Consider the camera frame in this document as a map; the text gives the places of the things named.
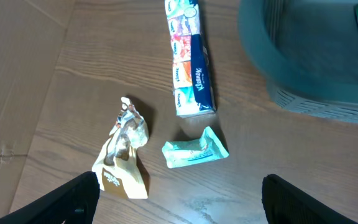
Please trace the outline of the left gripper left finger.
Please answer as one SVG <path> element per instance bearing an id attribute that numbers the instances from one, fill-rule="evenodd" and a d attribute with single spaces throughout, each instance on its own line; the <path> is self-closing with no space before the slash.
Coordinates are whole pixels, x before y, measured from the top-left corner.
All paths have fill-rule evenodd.
<path id="1" fill-rule="evenodd" d="M 87 171 L 0 218 L 0 224 L 92 223 L 99 196 L 97 176 Z"/>

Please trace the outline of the grey plastic basket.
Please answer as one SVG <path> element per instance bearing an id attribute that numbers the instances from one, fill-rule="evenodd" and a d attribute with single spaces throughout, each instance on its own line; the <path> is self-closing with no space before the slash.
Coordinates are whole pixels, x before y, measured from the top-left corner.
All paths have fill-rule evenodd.
<path id="1" fill-rule="evenodd" d="M 355 6 L 355 1 L 241 1 L 239 38 L 278 106 L 358 124 Z"/>

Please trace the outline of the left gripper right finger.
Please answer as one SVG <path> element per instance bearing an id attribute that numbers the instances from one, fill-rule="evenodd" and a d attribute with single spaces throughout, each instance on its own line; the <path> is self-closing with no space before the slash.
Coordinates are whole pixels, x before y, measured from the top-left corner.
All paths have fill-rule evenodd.
<path id="1" fill-rule="evenodd" d="M 354 223 L 276 174 L 262 181 L 262 205 L 269 224 Z"/>

